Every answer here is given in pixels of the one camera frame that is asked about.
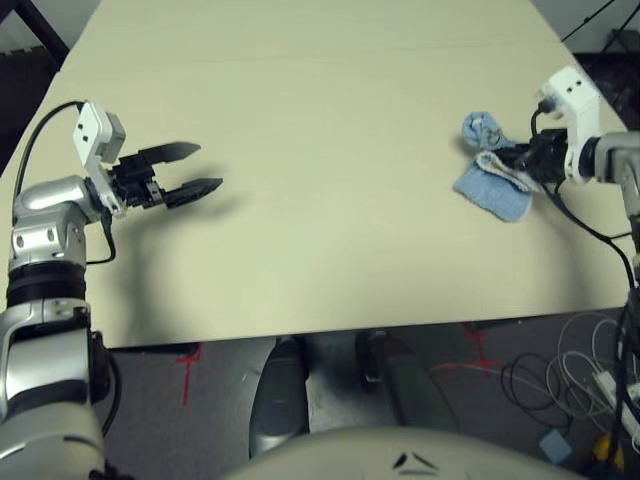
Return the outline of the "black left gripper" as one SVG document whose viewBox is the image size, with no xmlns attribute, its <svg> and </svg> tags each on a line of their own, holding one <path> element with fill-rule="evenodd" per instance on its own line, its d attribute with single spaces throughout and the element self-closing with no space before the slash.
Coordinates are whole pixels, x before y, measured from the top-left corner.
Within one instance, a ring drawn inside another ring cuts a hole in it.
<svg viewBox="0 0 640 480">
<path fill-rule="evenodd" d="M 112 189 L 127 207 L 147 209 L 165 204 L 168 209 L 174 209 L 196 202 L 219 188 L 223 179 L 198 178 L 165 192 L 155 180 L 153 166 L 184 160 L 200 149 L 201 146 L 198 144 L 176 141 L 145 148 L 136 154 L 122 157 L 119 163 L 108 171 Z"/>
</svg>

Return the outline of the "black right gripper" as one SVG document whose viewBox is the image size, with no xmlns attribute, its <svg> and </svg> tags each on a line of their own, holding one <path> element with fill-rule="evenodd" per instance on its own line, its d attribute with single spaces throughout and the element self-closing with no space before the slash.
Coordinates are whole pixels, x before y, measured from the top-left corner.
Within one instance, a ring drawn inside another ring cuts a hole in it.
<svg viewBox="0 0 640 480">
<path fill-rule="evenodd" d="M 529 157 L 519 158 L 529 151 Z M 558 183 L 565 176 L 564 162 L 567 153 L 567 130 L 545 129 L 534 135 L 529 145 L 515 144 L 496 150 L 496 155 L 506 165 L 528 174 L 538 183 Z"/>
</svg>

